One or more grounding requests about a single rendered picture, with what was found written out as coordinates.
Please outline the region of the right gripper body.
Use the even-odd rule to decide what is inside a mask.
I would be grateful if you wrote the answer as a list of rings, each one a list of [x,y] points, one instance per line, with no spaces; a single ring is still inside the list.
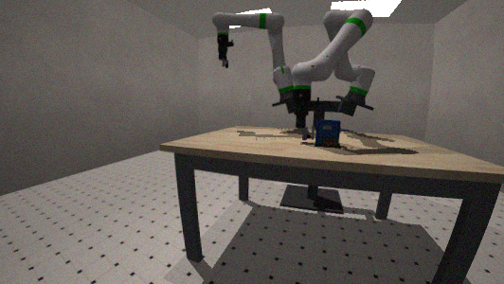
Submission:
[[[218,43],[219,60],[220,59],[226,60],[227,48],[230,46],[234,46],[233,40],[231,40],[231,42],[229,42],[227,35],[218,35],[217,36],[217,43]]]

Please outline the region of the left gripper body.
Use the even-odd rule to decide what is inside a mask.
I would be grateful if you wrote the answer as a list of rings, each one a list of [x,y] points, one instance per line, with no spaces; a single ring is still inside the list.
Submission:
[[[294,115],[297,116],[296,128],[305,128],[305,116],[309,114],[309,106],[319,107],[319,98],[317,102],[308,101],[311,100],[310,89],[294,89],[293,100],[295,100]]]

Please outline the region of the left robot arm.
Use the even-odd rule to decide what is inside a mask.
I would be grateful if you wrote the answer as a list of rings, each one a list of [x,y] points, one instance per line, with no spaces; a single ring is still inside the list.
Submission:
[[[313,81],[326,80],[334,71],[339,80],[351,82],[345,98],[365,104],[375,71],[350,63],[348,50],[372,26],[372,13],[368,9],[331,9],[325,14],[323,23],[330,44],[315,59],[295,65],[292,70],[294,89],[311,90]]]

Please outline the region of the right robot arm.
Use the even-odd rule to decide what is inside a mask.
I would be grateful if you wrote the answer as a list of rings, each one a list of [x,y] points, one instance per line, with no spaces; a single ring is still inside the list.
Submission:
[[[217,12],[212,17],[218,35],[227,35],[229,27],[254,27],[267,29],[273,58],[273,74],[279,90],[280,100],[293,98],[293,79],[289,66],[285,65],[282,27],[284,18],[279,13],[223,13]],[[271,32],[269,32],[269,30]]]

